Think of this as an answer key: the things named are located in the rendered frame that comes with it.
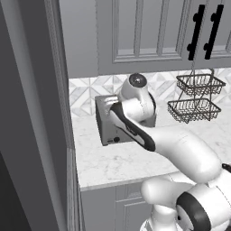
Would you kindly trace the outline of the grey metal toaster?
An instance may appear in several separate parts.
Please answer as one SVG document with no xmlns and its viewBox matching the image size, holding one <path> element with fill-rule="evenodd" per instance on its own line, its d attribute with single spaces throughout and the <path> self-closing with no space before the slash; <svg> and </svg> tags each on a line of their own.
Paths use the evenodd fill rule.
<svg viewBox="0 0 231 231">
<path fill-rule="evenodd" d="M 95 102 L 103 146 L 136 141 L 148 151 L 155 150 L 154 140 L 145 132 L 146 127 L 155 127 L 156 120 L 156 104 L 150 93 L 124 100 L 117 95 L 99 96 L 95 97 Z"/>
</svg>

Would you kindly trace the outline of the narrow grey upper cupboard door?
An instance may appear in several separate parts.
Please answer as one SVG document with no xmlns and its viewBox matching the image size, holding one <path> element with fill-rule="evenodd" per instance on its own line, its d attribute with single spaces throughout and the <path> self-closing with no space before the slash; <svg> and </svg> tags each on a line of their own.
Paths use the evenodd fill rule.
<svg viewBox="0 0 231 231">
<path fill-rule="evenodd" d="M 211 15 L 223 5 L 223 13 L 209 60 L 205 59 L 204 44 L 208 42 L 213 23 Z M 194 60 L 195 69 L 231 68 L 231 0 L 207 0 Z"/>
</svg>

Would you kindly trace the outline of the wide grey upper cupboard door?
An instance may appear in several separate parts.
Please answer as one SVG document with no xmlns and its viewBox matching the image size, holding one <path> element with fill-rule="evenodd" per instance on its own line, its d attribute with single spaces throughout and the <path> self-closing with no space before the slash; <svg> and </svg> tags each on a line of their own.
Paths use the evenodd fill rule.
<svg viewBox="0 0 231 231">
<path fill-rule="evenodd" d="M 198 0 L 96 0 L 98 73 L 192 67 L 193 14 Z"/>
</svg>

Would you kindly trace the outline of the tall grey cupboard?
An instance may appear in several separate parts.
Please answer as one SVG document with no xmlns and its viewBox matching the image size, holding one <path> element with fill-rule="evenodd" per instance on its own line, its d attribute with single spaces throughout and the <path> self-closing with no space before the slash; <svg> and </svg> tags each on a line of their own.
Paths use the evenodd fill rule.
<svg viewBox="0 0 231 231">
<path fill-rule="evenodd" d="M 32 231 L 82 231 L 59 0 L 0 11 L 0 152 Z"/>
</svg>

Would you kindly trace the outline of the grey lower cupboard drawer front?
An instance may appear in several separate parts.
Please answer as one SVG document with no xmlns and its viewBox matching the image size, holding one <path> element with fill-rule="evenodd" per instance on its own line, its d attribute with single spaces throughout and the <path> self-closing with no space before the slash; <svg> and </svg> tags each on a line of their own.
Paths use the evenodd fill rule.
<svg viewBox="0 0 231 231">
<path fill-rule="evenodd" d="M 116 186 L 115 198 L 117 200 L 139 198 L 141 196 L 141 186 L 141 182 Z"/>
</svg>

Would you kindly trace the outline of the grey lower cupboard door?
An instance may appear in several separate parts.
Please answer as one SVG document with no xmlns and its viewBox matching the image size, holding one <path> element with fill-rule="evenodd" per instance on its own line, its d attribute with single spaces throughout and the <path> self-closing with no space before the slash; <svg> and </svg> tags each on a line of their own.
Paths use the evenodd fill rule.
<svg viewBox="0 0 231 231">
<path fill-rule="evenodd" d="M 115 231 L 140 231 L 151 211 L 152 206 L 142 197 L 118 200 L 115 203 Z"/>
</svg>

